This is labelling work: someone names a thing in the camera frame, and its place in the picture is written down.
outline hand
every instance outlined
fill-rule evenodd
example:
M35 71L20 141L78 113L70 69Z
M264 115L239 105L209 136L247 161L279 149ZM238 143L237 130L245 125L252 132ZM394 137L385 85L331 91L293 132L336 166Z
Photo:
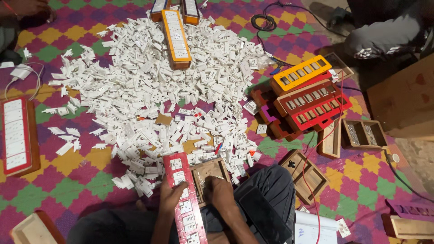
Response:
M205 180L210 181L210 188L208 193L208 200L222 215L231 216L233 211L239 212L235 199L233 197L232 184L217 178L207 177Z
M48 0L4 0L18 15L30 16L51 9Z
M159 214L170 214L170 216L174 216L175 207L181 198L182 192L187 187L188 182L182 182L171 188L167 182L166 176L164 176L161 182Z

